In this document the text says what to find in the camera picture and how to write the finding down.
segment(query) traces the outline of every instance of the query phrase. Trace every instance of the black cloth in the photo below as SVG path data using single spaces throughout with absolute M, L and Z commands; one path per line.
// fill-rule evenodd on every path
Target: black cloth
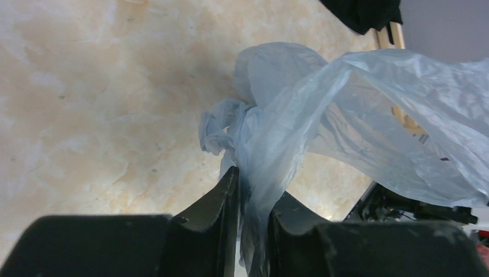
M 370 28 L 380 31 L 389 22 L 402 24 L 401 0 L 319 0 L 343 24 L 364 35 Z

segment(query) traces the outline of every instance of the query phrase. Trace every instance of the crumpled plastic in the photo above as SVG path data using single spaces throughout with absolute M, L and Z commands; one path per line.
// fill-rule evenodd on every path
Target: crumpled plastic
M 336 158 L 405 197 L 442 206 L 489 201 L 489 59 L 442 63 L 407 50 L 348 53 L 268 43 L 242 51 L 226 99 L 203 113 L 203 151 L 240 169 L 241 255 L 268 276 L 266 228 L 306 151 Z M 422 144 L 392 114 L 429 135 Z

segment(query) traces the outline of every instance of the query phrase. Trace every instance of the gray surface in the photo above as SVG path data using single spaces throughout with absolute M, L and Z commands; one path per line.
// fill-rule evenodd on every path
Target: gray surface
M 489 57 L 489 0 L 402 0 L 406 48 L 446 62 Z

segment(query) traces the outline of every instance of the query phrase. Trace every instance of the black object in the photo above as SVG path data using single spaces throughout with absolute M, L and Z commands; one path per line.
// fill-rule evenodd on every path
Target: black object
M 474 244 L 444 222 L 332 223 L 285 193 L 268 231 L 270 277 L 489 275 Z
M 234 275 L 238 169 L 175 217 L 48 216 L 22 235 L 1 277 Z M 488 276 L 446 223 L 331 223 L 285 193 L 268 226 L 272 277 Z
M 445 220 L 462 224 L 476 224 L 477 217 L 467 207 L 443 207 L 400 196 L 374 183 L 357 202 L 346 221 L 388 221 L 399 218 L 403 212 L 418 220 Z
M 343 24 L 364 35 L 370 28 L 380 31 L 390 22 L 402 24 L 401 0 L 320 0 Z
M 169 215 L 47 216 L 22 235 L 1 277 L 234 276 L 238 168 Z

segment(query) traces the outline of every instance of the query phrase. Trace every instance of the beige marble tabletop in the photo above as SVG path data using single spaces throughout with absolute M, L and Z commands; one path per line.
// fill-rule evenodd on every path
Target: beige marble tabletop
M 212 188 L 197 126 L 244 48 L 376 48 L 317 0 L 4 0 L 0 18 L 0 264 L 40 216 L 175 214 Z M 307 154 L 289 191 L 341 220 L 370 182 Z

